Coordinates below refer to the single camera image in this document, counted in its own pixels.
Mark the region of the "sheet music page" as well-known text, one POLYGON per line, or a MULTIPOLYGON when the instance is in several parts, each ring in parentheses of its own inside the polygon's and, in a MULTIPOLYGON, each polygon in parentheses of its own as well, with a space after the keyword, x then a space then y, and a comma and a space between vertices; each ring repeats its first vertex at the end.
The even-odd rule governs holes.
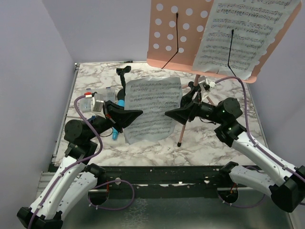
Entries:
POLYGON ((194 71, 250 78, 299 0, 215 0, 194 71))
POLYGON ((173 133, 176 121, 165 112, 180 108, 183 93, 179 77, 132 80, 126 84, 125 93, 125 110, 143 111, 124 129, 126 143, 156 142, 173 133))

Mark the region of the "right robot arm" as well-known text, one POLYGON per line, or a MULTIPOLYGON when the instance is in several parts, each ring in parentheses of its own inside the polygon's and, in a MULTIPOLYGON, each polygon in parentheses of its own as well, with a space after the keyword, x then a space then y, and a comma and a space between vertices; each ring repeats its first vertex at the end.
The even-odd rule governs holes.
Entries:
POLYGON ((233 183, 248 186, 269 196, 281 210, 293 212, 305 198, 305 167, 296 167, 255 140, 237 121, 242 113, 237 99, 229 97, 218 105, 192 100, 182 108, 165 112, 165 115, 181 124, 195 117, 218 124, 215 129, 217 138, 263 170, 258 173, 231 163, 219 174, 220 183, 225 187, 233 183))

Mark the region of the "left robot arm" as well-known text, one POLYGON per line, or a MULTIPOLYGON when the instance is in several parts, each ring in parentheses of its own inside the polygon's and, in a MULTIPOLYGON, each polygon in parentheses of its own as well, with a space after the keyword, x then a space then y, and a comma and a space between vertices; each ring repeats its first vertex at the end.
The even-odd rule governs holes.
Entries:
POLYGON ((123 131, 142 110, 125 110, 112 101, 92 98, 94 117, 70 120, 64 128, 68 147, 54 176, 29 207, 21 207, 17 218, 27 229, 60 229, 72 208, 92 188, 107 186, 104 169, 88 162, 97 156, 103 143, 100 134, 115 128, 123 131))

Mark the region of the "pink perforated music stand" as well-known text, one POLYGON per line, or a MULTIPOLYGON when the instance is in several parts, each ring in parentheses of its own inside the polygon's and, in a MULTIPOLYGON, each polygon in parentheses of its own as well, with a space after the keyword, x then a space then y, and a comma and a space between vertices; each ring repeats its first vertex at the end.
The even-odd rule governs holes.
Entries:
MULTIPOLYGON (((225 75, 194 71, 193 62, 214 0, 153 0, 151 2, 149 48, 147 63, 152 67, 224 78, 225 75)), ((288 18, 284 27, 267 48, 261 63, 246 83, 254 83, 261 68, 282 40, 302 7, 302 2, 288 18)))

